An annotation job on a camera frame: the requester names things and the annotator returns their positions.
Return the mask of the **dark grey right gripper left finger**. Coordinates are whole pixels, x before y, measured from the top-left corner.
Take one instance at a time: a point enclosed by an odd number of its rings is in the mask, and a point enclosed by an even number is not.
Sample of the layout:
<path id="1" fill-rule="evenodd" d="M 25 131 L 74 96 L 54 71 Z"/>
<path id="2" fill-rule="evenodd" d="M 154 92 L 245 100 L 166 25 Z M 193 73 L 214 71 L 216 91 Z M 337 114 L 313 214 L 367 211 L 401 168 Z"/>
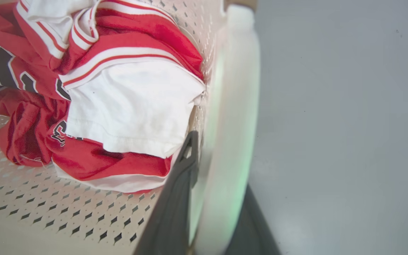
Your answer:
<path id="1" fill-rule="evenodd" d="M 189 132 L 133 255 L 188 255 L 191 190 L 199 171 L 198 142 L 199 133 Z"/>

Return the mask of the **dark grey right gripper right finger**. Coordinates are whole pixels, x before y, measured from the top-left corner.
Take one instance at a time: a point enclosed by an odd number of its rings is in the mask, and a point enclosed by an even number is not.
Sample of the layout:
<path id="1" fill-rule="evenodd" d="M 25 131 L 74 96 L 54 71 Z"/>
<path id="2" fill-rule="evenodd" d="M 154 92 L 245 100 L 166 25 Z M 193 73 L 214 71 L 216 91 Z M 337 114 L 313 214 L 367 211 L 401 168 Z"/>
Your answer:
<path id="1" fill-rule="evenodd" d="M 250 186 L 225 255 L 281 255 Z"/>

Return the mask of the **white perforated plastic laundry basket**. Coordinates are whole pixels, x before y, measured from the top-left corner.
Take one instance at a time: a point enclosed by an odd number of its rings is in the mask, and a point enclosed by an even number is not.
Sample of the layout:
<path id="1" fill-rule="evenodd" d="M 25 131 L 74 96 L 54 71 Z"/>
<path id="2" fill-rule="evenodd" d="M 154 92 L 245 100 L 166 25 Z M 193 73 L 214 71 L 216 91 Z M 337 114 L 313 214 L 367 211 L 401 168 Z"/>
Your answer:
<path id="1" fill-rule="evenodd" d="M 173 16 L 203 57 L 206 92 L 194 110 L 199 174 L 186 254 L 229 245 L 248 183 L 260 90 L 257 0 L 139 0 Z M 0 115 L 0 127 L 8 118 Z M 161 188 L 137 194 L 59 178 L 52 165 L 14 165 L 0 151 L 0 255 L 132 255 Z"/>

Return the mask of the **red and white sports jersey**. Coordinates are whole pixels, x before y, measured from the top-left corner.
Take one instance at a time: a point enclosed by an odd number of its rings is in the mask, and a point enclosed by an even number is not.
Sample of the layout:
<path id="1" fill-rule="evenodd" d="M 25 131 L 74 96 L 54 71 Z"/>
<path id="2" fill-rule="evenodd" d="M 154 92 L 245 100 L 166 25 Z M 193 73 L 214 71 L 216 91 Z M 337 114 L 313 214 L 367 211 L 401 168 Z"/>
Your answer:
<path id="1" fill-rule="evenodd" d="M 169 13 L 138 0 L 0 4 L 0 150 L 98 189 L 161 187 L 202 61 Z"/>

